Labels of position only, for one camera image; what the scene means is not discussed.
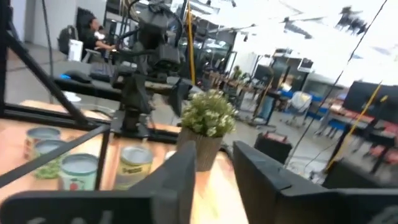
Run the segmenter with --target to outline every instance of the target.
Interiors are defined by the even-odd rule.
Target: tin can
[[[36,143],[48,139],[60,139],[61,132],[56,128],[39,127],[32,128],[26,132],[24,158],[31,160],[33,147]]]
[[[94,190],[98,158],[87,153],[70,154],[62,159],[60,190]]]
[[[34,157],[40,157],[56,150],[58,147],[64,145],[66,142],[61,140],[43,140],[34,145]],[[37,168],[34,172],[38,179],[54,179],[58,177],[60,172],[60,161],[63,156],[51,160],[43,166]]]
[[[121,151],[115,190],[127,190],[148,176],[154,156],[142,146],[127,146]]]

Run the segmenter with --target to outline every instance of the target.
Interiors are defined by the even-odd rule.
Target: man sitting
[[[85,18],[82,26],[82,30],[79,32],[79,39],[83,42],[83,49],[90,50],[113,50],[114,45],[108,45],[103,42],[104,35],[100,31],[100,23],[94,16],[89,16]],[[82,52],[82,58],[87,54],[84,50]]]

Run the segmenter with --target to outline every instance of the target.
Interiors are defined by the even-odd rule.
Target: yellow pole
[[[192,40],[192,15],[191,15],[191,4],[189,0],[187,2],[187,22],[188,22],[188,47],[189,47],[189,64],[190,64],[190,72],[192,85],[196,85],[195,83],[195,62],[193,61],[193,40]]]

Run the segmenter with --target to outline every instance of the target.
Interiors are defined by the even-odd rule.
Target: potted plant
[[[222,92],[210,90],[192,95],[182,111],[177,150],[187,141],[197,146],[197,171],[209,171],[225,134],[235,128],[235,110]]]

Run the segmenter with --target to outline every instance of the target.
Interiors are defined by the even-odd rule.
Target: keyboard
[[[94,80],[110,82],[113,72],[113,65],[95,62],[91,64],[90,77]]]

